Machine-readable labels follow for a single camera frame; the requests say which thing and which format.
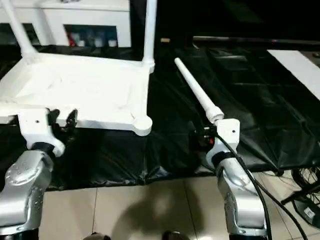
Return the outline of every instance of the black tablecloth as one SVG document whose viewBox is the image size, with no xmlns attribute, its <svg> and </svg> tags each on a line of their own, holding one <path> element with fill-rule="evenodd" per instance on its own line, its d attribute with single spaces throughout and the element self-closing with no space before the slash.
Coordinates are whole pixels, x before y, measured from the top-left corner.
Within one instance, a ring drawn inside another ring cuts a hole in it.
<svg viewBox="0 0 320 240">
<path fill-rule="evenodd" d="M 140 51 L 116 48 L 47 46 L 40 51 L 127 60 L 142 57 Z M 1 52 L 0 78 L 20 58 L 18 48 Z M 252 171 L 320 165 L 320 101 L 267 51 L 164 48 L 157 50 L 149 80 L 151 133 L 141 137 L 130 131 L 77 128 L 65 141 L 65 154 L 54 160 L 50 190 L 145 185 L 214 174 L 201 167 L 205 153 L 190 148 L 190 130 L 209 122 L 177 70 L 176 57 L 226 118 L 240 120 L 238 152 Z M 98 107 L 104 111 L 103 103 Z M 3 184 L 6 170 L 26 150 L 26 143 L 19 127 L 9 125 L 0 125 L 0 143 Z"/>
</svg>

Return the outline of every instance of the white shelf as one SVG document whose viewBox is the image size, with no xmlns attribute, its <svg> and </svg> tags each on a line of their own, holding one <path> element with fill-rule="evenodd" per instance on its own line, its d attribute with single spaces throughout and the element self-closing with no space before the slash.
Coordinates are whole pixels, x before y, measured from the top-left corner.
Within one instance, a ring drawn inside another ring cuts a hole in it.
<svg viewBox="0 0 320 240">
<path fill-rule="evenodd" d="M 129 0 L 80 0 L 78 2 L 62 3 L 59 0 L 12 0 L 15 8 L 44 9 L 77 9 L 129 12 Z"/>
</svg>

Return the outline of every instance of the white stick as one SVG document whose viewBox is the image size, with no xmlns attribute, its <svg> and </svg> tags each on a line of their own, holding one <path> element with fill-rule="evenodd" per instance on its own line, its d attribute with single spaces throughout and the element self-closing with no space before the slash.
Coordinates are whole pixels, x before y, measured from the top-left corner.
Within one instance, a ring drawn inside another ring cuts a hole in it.
<svg viewBox="0 0 320 240">
<path fill-rule="evenodd" d="M 190 71 L 184 65 L 184 63 L 180 60 L 180 58 L 176 58 L 174 60 L 176 66 L 180 70 L 181 74 L 183 75 L 184 79 L 188 83 L 189 87 L 193 91 L 194 95 L 200 102 L 201 106 L 205 110 L 205 115 L 210 121 L 210 123 L 214 124 L 217 120 L 221 120 L 224 118 L 224 113 L 221 111 L 219 107 L 217 107 L 205 91 L 201 88 L 197 80 L 192 76 Z"/>
<path fill-rule="evenodd" d="M 154 47 L 157 19 L 157 0 L 147 0 L 144 31 L 143 64 L 150 66 L 150 73 L 155 69 Z"/>
<path fill-rule="evenodd" d="M 11 3 L 10 0 L 1 0 L 1 1 L 2 1 L 2 6 L 9 17 L 10 26 L 12 28 L 14 36 L 21 48 L 21 55 L 23 57 L 27 57 L 29 55 L 36 54 L 37 51 L 32 46 L 22 23 L 19 22 L 13 4 Z"/>
</svg>

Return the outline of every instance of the tiled floor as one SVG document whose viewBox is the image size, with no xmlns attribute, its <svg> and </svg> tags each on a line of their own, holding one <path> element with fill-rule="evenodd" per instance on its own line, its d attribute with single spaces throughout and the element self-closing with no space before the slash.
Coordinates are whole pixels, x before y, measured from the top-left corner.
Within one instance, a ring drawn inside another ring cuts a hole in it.
<svg viewBox="0 0 320 240">
<path fill-rule="evenodd" d="M 289 179 L 285 183 L 262 173 L 255 176 L 279 199 L 294 189 Z M 266 201 L 273 239 L 300 240 L 293 222 L 267 197 Z M 320 239 L 320 231 L 288 207 L 309 240 Z M 224 216 L 216 177 L 47 192 L 40 240 L 82 240 L 92 232 L 104 233 L 112 240 L 160 240 L 164 231 L 183 232 L 191 240 L 228 240 Z"/>
</svg>

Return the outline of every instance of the black wire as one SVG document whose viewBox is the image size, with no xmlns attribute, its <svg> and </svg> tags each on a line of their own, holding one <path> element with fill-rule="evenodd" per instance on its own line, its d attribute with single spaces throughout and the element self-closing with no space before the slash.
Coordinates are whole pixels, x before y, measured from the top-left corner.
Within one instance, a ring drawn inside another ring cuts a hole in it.
<svg viewBox="0 0 320 240">
<path fill-rule="evenodd" d="M 302 188 L 307 188 L 311 185 L 310 180 L 311 177 L 314 180 L 314 183 L 319 182 L 318 179 L 318 175 L 317 175 L 317 171 L 319 169 L 318 168 L 301 168 L 298 170 L 299 172 L 299 177 L 294 177 L 294 181 Z M 319 206 L 320 205 L 320 200 L 317 196 L 319 196 L 320 193 L 319 192 L 310 192 L 308 195 L 306 195 L 305 197 L 310 199 L 315 205 Z"/>
<path fill-rule="evenodd" d="M 291 180 L 291 182 L 295 183 L 295 181 L 294 181 L 292 178 L 290 178 L 290 177 L 286 177 L 286 176 L 276 176 L 276 175 L 268 174 L 268 173 L 265 173 L 265 172 L 262 172 L 262 174 L 267 175 L 267 176 L 269 176 L 269 177 L 279 178 L 279 180 L 280 180 L 281 182 L 283 182 L 284 184 L 286 184 L 286 185 L 288 185 L 288 186 L 290 186 L 290 187 L 292 187 L 292 188 L 294 188 L 294 189 L 298 189 L 298 188 L 299 188 L 298 185 L 293 185 L 293 184 L 290 184 L 289 182 L 286 182 L 286 181 L 283 180 L 283 179 L 288 179 L 288 180 Z"/>
<path fill-rule="evenodd" d="M 252 176 L 251 172 L 248 170 L 248 168 L 247 168 L 246 164 L 244 163 L 244 161 L 242 160 L 242 158 L 239 157 L 239 155 L 233 150 L 233 148 L 220 135 L 216 134 L 216 137 L 218 139 L 220 139 L 220 141 L 230 150 L 230 152 L 232 152 L 232 154 L 238 160 L 239 164 L 241 165 L 241 167 L 243 168 L 245 173 L 248 175 L 249 179 L 252 181 L 253 186 L 255 187 L 256 192 L 258 193 L 258 196 L 260 197 L 260 199 L 262 201 L 263 208 L 264 208 L 264 217 L 265 217 L 265 223 L 266 223 L 266 227 L 267 227 L 266 230 L 267 230 L 267 234 L 268 234 L 268 239 L 269 240 L 272 239 L 271 224 L 270 224 L 270 218 L 269 218 L 269 213 L 268 213 L 268 209 L 267 209 L 267 204 L 266 204 L 266 201 L 265 201 L 264 196 L 262 195 L 260 189 L 262 189 L 262 191 L 264 191 L 264 193 L 267 194 L 267 196 L 269 198 L 271 198 L 291 218 L 291 220 L 294 222 L 294 224 L 298 228 L 299 232 L 301 233 L 303 240 L 308 240 L 308 237 L 307 237 L 305 231 L 303 230 L 303 228 L 299 224 L 298 220 L 292 215 L 292 213 L 285 206 L 283 206 L 281 204 L 281 202 L 279 202 L 267 189 L 265 189 L 258 181 L 256 181 L 254 179 L 254 177 Z"/>
<path fill-rule="evenodd" d="M 268 212 L 268 207 L 267 207 L 267 203 L 265 201 L 265 198 L 262 194 L 262 192 L 260 191 L 260 188 L 257 185 L 257 182 L 255 180 L 255 178 L 252 176 L 251 172 L 248 170 L 246 164 L 244 163 L 244 161 L 241 159 L 241 157 L 238 156 L 238 154 L 232 149 L 232 147 L 217 133 L 216 137 L 218 139 L 220 139 L 220 141 L 229 149 L 229 151 L 234 155 L 234 157 L 238 160 L 239 164 L 241 165 L 241 167 L 243 168 L 243 170 L 245 171 L 245 173 L 248 175 L 249 179 L 251 180 L 259 198 L 261 199 L 263 208 L 264 208 L 264 218 L 265 218 L 265 224 L 266 224 L 266 232 L 267 232 L 267 237 L 268 240 L 272 240 L 272 231 L 271 231 L 271 222 L 270 222 L 270 217 L 269 217 L 269 212 Z"/>
<path fill-rule="evenodd" d="M 272 201 L 274 201 L 291 218 L 291 220 L 294 222 L 299 232 L 301 233 L 303 240 L 308 240 L 305 231 L 303 230 L 295 216 L 293 216 L 292 213 L 285 206 L 283 206 L 281 202 L 279 202 L 270 192 L 268 192 L 268 190 L 265 189 L 258 181 L 256 181 L 256 183 L 258 184 L 259 188 L 261 188 L 262 191 L 264 191 L 264 193 L 267 194 L 268 197 L 271 198 Z"/>
</svg>

